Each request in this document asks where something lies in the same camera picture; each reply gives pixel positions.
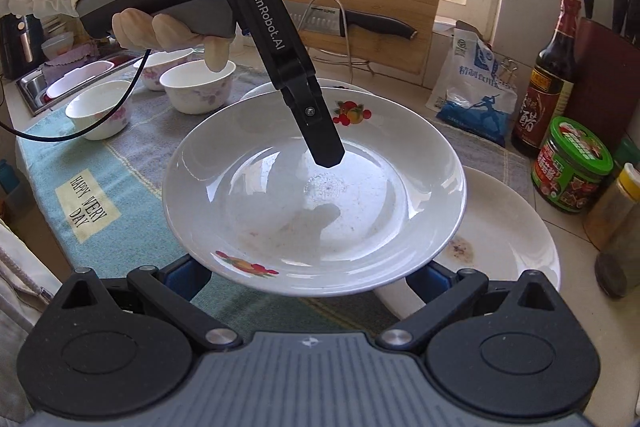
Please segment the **plate with food stain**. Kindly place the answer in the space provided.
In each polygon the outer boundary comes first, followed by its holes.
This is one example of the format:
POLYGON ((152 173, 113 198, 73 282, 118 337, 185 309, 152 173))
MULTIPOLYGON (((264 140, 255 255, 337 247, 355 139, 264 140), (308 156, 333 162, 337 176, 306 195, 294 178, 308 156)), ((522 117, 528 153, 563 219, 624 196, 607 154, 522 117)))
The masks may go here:
POLYGON ((533 206, 488 174, 464 169, 468 200, 452 242, 435 261, 452 272, 477 269, 492 281, 515 281, 538 270, 561 287, 561 265, 552 236, 533 206))

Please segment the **floral white bowl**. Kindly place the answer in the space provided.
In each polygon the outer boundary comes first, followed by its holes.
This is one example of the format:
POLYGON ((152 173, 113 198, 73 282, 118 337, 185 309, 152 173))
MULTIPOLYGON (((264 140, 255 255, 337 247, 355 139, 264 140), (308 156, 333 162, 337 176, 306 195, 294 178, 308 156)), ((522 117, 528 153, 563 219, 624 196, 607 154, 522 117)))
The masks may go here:
POLYGON ((212 113, 230 98, 236 65, 228 61, 212 72, 204 60, 178 65, 160 76, 171 106, 186 115, 212 113))
MULTIPOLYGON (((65 116, 73 123, 76 131, 81 131, 103 118, 122 99, 130 87, 127 80, 113 80, 94 86, 78 94, 66 106, 65 116)), ((104 124, 84 135, 88 141, 110 139, 124 130, 132 116, 131 103, 127 100, 104 124)))

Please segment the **large white plate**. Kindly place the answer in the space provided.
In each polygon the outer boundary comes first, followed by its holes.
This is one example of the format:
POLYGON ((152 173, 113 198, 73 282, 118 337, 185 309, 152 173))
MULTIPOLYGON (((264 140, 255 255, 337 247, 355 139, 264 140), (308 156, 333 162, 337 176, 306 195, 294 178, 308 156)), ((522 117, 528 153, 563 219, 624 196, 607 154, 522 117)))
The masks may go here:
POLYGON ((345 154, 312 158, 276 92, 221 109, 172 155, 171 232, 201 265, 266 293, 334 297, 394 283, 458 231, 468 187, 444 136, 405 106, 328 89, 345 154))

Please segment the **santoku kitchen knife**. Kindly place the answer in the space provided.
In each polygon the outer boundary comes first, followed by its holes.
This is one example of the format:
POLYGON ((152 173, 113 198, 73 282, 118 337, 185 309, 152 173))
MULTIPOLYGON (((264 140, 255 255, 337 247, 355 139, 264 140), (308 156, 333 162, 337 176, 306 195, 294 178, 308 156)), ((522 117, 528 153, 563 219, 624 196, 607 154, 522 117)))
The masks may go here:
POLYGON ((298 29, 318 34, 346 37, 350 26, 357 26, 380 35, 412 40, 418 31, 396 18, 357 12, 318 4, 284 0, 288 14, 298 29))

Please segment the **empty clear glass bottle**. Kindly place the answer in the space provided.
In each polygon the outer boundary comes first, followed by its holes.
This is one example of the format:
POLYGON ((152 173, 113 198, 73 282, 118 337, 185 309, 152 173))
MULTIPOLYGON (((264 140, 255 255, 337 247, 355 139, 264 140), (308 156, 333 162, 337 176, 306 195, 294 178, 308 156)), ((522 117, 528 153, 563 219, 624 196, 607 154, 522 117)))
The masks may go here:
POLYGON ((639 287, 639 205, 632 208, 594 264, 596 280, 608 297, 622 299, 639 287))

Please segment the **yellow lid spice jar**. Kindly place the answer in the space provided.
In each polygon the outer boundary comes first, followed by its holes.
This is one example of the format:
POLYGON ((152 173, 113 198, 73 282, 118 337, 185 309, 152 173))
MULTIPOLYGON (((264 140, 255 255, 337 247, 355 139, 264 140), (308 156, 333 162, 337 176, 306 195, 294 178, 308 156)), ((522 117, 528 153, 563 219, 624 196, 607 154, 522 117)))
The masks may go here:
POLYGON ((639 202, 639 171, 626 162, 616 180, 587 213, 584 230, 599 251, 639 202))

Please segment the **green lid mushroom sauce jar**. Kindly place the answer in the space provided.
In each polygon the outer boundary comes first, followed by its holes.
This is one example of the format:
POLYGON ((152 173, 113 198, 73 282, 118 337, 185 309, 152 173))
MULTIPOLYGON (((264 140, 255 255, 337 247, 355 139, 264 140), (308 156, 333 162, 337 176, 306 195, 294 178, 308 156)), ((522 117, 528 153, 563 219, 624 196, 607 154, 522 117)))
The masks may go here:
POLYGON ((613 169, 601 140, 579 122, 554 117, 532 170, 538 193, 552 206, 580 213, 613 169))

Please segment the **blue white salt bag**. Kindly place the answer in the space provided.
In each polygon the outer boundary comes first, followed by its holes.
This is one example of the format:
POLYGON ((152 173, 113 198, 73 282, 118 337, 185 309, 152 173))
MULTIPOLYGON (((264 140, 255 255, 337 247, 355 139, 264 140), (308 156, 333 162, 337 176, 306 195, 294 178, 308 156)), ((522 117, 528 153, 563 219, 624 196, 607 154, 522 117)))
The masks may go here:
POLYGON ((503 146, 518 101, 508 74, 506 63, 476 32, 454 28, 426 106, 447 124, 503 146))

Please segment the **white plastic colander basket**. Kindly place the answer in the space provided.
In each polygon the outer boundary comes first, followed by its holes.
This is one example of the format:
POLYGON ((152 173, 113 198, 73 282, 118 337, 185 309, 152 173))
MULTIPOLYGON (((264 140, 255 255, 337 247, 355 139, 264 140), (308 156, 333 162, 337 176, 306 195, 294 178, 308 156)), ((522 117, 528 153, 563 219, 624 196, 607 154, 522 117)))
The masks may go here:
POLYGON ((65 74, 60 80, 52 83, 44 94, 46 101, 52 101, 56 98, 61 98, 62 95, 70 90, 73 90, 81 83, 109 72, 115 65, 110 61, 96 61, 91 64, 75 68, 65 74))

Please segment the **dark vinegar bottle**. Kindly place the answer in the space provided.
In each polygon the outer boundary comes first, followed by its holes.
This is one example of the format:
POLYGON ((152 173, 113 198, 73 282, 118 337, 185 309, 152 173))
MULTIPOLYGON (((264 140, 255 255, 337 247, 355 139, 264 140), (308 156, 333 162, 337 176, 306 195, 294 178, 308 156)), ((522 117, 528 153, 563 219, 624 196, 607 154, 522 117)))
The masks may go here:
POLYGON ((538 155, 550 122, 564 113, 574 88, 574 45, 581 7, 579 0, 561 0, 552 38, 536 57, 511 136, 512 145, 524 156, 538 155))

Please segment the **green lid spice jar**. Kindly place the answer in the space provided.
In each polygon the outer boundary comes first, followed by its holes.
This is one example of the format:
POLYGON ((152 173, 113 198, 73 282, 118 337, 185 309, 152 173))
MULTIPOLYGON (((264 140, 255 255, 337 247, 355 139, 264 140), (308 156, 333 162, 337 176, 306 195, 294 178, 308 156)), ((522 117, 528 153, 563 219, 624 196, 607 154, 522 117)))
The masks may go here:
POLYGON ((628 138, 628 136, 624 136, 613 153, 613 161, 614 169, 616 171, 622 170, 626 164, 631 164, 638 168, 640 162, 640 150, 638 149, 638 146, 628 138))

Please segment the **black air fryer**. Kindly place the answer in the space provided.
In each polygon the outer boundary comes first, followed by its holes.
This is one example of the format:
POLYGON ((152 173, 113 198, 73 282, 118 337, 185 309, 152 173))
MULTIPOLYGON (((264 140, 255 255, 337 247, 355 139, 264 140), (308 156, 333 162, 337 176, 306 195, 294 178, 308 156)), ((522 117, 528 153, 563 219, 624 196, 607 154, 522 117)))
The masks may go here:
POLYGON ((17 80, 44 62, 43 28, 33 15, 9 14, 1 19, 1 66, 4 77, 17 80))

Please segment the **dark red knife block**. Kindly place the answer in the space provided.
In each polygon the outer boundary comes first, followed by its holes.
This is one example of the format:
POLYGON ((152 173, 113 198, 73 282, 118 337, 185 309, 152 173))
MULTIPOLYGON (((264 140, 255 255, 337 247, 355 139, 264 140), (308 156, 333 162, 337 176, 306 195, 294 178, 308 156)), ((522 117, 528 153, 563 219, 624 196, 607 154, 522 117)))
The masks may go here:
POLYGON ((582 1, 576 81, 565 115, 616 150, 639 103, 639 0, 613 0, 608 26, 593 18, 594 0, 582 1))

